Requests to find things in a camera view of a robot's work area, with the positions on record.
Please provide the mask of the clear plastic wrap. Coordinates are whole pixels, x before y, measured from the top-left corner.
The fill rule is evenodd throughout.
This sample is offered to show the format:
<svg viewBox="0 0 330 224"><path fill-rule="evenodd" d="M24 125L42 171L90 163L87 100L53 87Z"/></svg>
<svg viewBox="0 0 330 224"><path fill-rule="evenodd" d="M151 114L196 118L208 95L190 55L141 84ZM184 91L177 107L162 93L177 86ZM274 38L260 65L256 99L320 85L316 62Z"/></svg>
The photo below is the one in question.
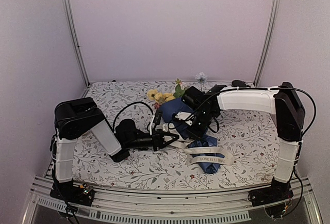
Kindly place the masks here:
<svg viewBox="0 0 330 224"><path fill-rule="evenodd" d="M228 150L218 146L188 148L188 145L192 143L185 142L177 130L170 130L171 127L174 127L174 125L165 123L162 125L162 130L179 136L179 139L172 142L170 146L178 148L186 154L187 165L196 163L215 163L221 165L232 165L234 163L234 156Z"/></svg>

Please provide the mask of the white fake flower stem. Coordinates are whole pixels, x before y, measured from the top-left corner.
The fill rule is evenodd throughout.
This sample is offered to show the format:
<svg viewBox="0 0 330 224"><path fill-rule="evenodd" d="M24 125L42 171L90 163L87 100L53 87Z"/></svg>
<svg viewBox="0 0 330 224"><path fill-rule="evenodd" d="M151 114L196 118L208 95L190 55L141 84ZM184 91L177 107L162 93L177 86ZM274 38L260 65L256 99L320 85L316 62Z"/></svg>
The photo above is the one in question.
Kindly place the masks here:
<svg viewBox="0 0 330 224"><path fill-rule="evenodd" d="M184 83L181 79L177 78L175 81L175 87L173 90L173 96L178 99L182 97L185 93L185 91L189 88L190 86Z"/></svg>

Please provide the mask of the pale blue fake flower stem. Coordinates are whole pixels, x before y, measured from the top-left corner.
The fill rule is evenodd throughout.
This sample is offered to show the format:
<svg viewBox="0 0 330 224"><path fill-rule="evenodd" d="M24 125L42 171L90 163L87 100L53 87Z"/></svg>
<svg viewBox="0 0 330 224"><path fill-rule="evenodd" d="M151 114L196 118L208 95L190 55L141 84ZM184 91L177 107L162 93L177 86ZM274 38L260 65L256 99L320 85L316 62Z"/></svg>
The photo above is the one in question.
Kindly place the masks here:
<svg viewBox="0 0 330 224"><path fill-rule="evenodd" d="M200 84L200 89L203 90L203 85L208 80L208 76L204 72L199 72L194 78Z"/></svg>

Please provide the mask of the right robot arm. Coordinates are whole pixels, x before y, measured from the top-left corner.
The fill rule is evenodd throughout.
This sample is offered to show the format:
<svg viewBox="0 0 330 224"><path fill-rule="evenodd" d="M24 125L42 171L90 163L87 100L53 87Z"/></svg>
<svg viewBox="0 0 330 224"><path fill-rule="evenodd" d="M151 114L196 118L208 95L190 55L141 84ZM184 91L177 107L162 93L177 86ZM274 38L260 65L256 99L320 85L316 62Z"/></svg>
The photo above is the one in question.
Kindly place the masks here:
<svg viewBox="0 0 330 224"><path fill-rule="evenodd" d="M284 82L271 88L215 86L203 93L190 87L182 97L184 109L175 118L186 126L183 150L191 164L230 165L272 176L271 185L253 190L253 200L290 198L290 180L296 174L305 130L305 109L298 90Z"/></svg>

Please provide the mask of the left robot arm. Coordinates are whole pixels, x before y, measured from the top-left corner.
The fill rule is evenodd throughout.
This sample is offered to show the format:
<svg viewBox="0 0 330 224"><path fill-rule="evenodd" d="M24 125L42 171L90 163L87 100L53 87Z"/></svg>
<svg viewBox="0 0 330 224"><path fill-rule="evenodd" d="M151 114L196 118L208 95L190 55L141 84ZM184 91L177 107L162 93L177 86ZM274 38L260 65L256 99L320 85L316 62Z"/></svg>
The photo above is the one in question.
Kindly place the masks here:
<svg viewBox="0 0 330 224"><path fill-rule="evenodd" d="M82 135L90 132L116 163L129 157L131 149L158 151L179 139L178 134L156 129L160 124L161 111L152 116L148 132L137 129L132 119L124 119L112 128L92 98L62 102L55 107L54 114L55 134L50 146L52 177L57 193L65 200L73 200L77 195L72 165L74 149Z"/></svg>

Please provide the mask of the dark grey metal mug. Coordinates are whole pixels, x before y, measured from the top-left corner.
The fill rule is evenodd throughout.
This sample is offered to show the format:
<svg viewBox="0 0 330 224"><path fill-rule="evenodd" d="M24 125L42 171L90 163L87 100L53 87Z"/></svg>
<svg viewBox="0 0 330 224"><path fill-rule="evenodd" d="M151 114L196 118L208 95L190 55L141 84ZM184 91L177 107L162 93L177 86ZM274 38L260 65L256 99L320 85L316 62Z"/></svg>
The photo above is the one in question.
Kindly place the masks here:
<svg viewBox="0 0 330 224"><path fill-rule="evenodd" d="M235 79L231 82L232 87L239 87L239 88L250 88L250 85L248 85L246 82Z"/></svg>

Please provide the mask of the floral patterned tablecloth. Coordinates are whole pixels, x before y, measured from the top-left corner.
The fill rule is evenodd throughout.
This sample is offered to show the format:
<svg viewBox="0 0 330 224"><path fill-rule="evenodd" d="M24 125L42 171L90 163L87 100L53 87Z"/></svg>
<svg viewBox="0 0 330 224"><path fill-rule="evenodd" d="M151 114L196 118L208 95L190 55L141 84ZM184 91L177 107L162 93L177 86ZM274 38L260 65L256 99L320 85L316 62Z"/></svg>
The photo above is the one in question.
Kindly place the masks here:
<svg viewBox="0 0 330 224"><path fill-rule="evenodd" d="M189 87L143 112L91 97L55 108L53 173L64 196L85 184L151 190L205 190L289 181L298 138L288 133L293 105L281 90ZM74 186L74 182L83 186Z"/></svg>

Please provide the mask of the front aluminium rail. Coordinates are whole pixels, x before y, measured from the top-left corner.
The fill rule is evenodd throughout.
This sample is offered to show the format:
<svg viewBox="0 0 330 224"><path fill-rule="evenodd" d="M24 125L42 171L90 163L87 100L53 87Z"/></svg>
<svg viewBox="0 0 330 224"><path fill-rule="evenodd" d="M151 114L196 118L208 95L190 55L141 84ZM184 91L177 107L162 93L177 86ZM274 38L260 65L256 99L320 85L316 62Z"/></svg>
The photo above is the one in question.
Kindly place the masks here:
<svg viewBox="0 0 330 224"><path fill-rule="evenodd" d="M291 181L288 215L282 201L253 206L250 188L142 190L94 185L91 206L75 205L78 223L325 223L308 178Z"/></svg>

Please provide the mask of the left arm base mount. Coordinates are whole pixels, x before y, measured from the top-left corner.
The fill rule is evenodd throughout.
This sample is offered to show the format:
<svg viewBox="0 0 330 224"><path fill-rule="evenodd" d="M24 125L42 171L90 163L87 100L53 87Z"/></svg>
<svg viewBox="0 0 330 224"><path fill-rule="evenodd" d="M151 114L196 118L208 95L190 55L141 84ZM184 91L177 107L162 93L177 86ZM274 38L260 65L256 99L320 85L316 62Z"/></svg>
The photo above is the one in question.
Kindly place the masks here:
<svg viewBox="0 0 330 224"><path fill-rule="evenodd" d="M91 206L94 200L95 191L93 188L75 186L73 184L53 184L49 194L52 198L66 200L68 203L75 203L84 206Z"/></svg>

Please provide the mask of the right aluminium frame post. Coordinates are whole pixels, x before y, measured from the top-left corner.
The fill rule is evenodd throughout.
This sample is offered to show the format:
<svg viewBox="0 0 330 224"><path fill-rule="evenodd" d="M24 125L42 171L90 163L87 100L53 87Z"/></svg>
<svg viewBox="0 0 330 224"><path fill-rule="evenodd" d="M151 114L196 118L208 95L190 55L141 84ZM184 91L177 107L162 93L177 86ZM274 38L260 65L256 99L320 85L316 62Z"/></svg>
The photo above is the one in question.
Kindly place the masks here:
<svg viewBox="0 0 330 224"><path fill-rule="evenodd" d="M275 27L275 23L276 23L276 18L277 18L280 1L281 0L272 0L270 17L269 17L269 21L268 21L267 30L266 30L266 36L264 39L264 43L263 43L262 50L261 50L261 56L259 59L257 71L256 71L254 81L253 81L254 86L258 86L260 84L262 73L266 66L267 56L268 56L269 48L271 45L271 40L272 40L272 36L273 36L273 31L274 31L274 27Z"/></svg>

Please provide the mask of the aluminium frame post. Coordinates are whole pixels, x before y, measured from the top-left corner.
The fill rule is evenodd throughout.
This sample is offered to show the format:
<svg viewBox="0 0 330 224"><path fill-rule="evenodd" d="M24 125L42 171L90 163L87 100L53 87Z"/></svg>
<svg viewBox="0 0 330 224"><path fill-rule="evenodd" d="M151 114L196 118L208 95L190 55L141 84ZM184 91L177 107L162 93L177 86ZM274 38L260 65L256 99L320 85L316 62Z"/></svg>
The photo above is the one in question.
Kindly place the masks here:
<svg viewBox="0 0 330 224"><path fill-rule="evenodd" d="M67 19L68 28L69 28L73 48L74 48L74 53L75 53L77 64L78 64L78 67L79 67L79 70L80 70L80 73L82 76L82 80L84 82L84 85L86 87L89 87L90 81L89 81L87 69L86 69L86 66L85 66L85 63L83 60L83 56L81 53L80 44L78 41L78 35L77 35L75 24L74 24L71 3L70 3L70 0L62 0L62 2L63 2L64 12L65 12L65 16Z"/></svg>
<svg viewBox="0 0 330 224"><path fill-rule="evenodd" d="M280 1L281 0L272 0L270 17L269 17L269 21L268 21L267 30L266 30L266 36L264 39L264 43L263 43L262 50L261 50L261 56L259 59L257 71L256 71L254 81L253 81L254 86L258 86L260 84L262 73L266 66L267 56L268 56L269 48L271 45L271 40L272 40L272 36L273 36L273 31L274 31L274 27L275 27L275 23L276 23L276 18L277 18Z"/></svg>

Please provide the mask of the left aluminium frame post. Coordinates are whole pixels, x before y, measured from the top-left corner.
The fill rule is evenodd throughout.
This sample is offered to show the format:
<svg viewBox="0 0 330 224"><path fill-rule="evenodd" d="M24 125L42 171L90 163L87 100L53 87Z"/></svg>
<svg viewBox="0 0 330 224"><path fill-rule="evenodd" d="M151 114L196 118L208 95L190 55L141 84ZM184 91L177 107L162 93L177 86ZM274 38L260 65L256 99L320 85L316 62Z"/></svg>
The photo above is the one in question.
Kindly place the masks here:
<svg viewBox="0 0 330 224"><path fill-rule="evenodd" d="M78 41L78 35L77 35L75 24L74 24L71 3L70 3L70 0L62 0L62 2L63 2L64 12L65 12L65 16L67 19L68 28L69 28L73 48L74 48L74 53L75 53L77 64L78 64L78 67L79 67L79 70L80 70L80 73L82 76L82 80L84 82L84 85L86 87L89 87L90 81L89 81L87 69L86 69L86 66L85 66L85 63L83 60L83 56L81 53L80 44Z"/></svg>

